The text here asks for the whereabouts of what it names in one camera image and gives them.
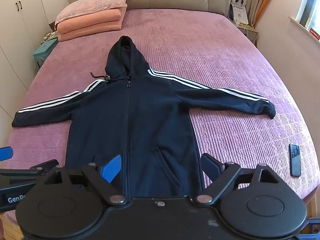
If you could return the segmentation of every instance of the black zip-up hoodie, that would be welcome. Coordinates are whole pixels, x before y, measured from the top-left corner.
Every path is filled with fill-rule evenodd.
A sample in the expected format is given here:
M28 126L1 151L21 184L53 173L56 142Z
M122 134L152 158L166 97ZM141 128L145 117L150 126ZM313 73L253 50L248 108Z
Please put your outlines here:
M112 184L128 198L195 196L202 190L190 108L276 114L262 96L151 69L126 36L111 48L106 73L110 78L95 80L83 92L19 110L12 126L72 120L66 167L104 164L120 155L121 172Z

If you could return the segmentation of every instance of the pillow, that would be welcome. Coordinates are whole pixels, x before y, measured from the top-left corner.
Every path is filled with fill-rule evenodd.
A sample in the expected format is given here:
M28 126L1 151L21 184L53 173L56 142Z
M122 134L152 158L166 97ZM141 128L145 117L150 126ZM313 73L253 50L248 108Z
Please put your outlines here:
M98 23L117 21L120 20L120 18L120 8L104 10L101 12L82 15L76 18L71 18L63 22L60 22L57 25L57 31L59 34L64 34L73 30L81 29Z
M96 13L108 9L127 7L126 0L78 0L67 7L57 16L55 22L55 28L57 24L65 20Z
M107 31L121 30L122 21L123 21L124 14L125 14L126 10L127 10L126 7L121 8L121 19L120 20L112 21L112 22L105 22L105 23L98 23L95 25L81 28L81 29L73 30L71 32L67 32L64 34L59 34L58 40L59 41L67 41L67 40L71 40L71 39L85 36L85 35L102 33L102 32L107 32Z

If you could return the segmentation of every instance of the phone screen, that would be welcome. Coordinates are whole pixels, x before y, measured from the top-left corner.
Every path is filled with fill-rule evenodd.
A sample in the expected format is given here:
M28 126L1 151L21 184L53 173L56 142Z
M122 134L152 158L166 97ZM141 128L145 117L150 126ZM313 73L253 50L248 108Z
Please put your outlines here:
M301 176L300 147L299 145L290 144L291 157L291 176Z

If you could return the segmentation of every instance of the pink bedspread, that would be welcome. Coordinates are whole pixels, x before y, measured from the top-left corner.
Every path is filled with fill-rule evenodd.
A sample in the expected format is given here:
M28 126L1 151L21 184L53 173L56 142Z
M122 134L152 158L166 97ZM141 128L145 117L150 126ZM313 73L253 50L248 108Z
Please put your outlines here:
M111 46L130 36L155 70L214 88L263 95L275 104L276 117L235 111L190 111L200 153L221 162L255 168L267 163L304 198L319 185L316 152L303 117L276 72L255 46L225 17L213 13L145 9L126 13L120 31L60 42L34 79L21 107L82 91L93 82L89 71L104 75ZM57 159L64 163L70 122L12 130L14 156L5 168L29 168ZM289 171L290 143L301 147L300 178Z

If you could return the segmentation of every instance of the red sign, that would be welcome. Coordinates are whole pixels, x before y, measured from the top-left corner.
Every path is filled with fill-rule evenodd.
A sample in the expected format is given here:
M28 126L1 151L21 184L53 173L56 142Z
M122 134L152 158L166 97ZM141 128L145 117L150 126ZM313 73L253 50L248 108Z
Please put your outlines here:
M320 35L316 33L314 29L310 28L310 33L315 36L318 41L320 40Z

